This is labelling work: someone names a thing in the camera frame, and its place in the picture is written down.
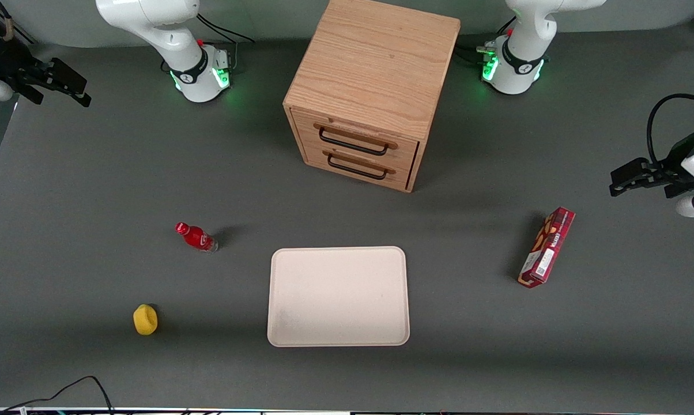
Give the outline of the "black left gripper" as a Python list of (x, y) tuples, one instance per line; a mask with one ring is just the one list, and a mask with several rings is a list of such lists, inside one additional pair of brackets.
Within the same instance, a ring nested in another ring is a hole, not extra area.
[(666, 157), (659, 160), (654, 152), (652, 133), (649, 133), (649, 155), (655, 166), (655, 180), (652, 176), (652, 164), (646, 158), (635, 158), (611, 171), (609, 193), (618, 197), (624, 192), (639, 188), (664, 186), (668, 199), (682, 196), (694, 191), (694, 176), (681, 166), (691, 150), (694, 149), (694, 131), (672, 146)]

